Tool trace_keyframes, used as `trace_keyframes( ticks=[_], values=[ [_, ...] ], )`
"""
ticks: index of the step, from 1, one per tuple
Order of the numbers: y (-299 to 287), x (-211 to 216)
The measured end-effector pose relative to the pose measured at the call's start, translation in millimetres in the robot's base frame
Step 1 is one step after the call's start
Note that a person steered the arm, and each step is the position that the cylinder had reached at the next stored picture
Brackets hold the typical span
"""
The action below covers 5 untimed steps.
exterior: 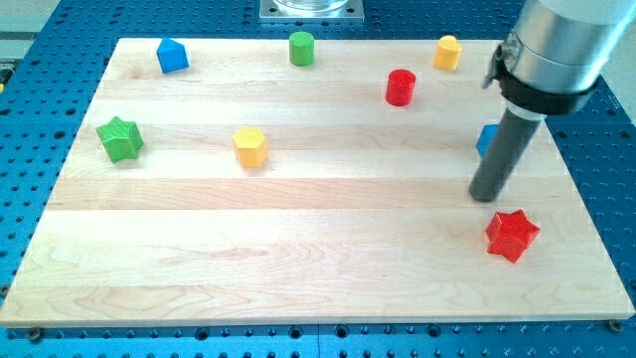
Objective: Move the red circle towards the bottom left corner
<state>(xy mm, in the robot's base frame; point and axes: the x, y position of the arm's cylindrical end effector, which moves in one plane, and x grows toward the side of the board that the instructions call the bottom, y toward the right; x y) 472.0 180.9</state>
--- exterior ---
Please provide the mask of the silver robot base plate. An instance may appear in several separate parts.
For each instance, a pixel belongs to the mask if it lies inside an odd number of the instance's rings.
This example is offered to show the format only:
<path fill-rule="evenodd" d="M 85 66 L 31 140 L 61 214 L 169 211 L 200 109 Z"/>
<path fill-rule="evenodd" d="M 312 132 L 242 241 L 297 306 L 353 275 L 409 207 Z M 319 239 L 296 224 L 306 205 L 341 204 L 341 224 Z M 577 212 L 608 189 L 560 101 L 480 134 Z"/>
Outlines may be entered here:
<path fill-rule="evenodd" d="M 363 0 L 260 0 L 261 23 L 319 23 L 365 19 Z"/>

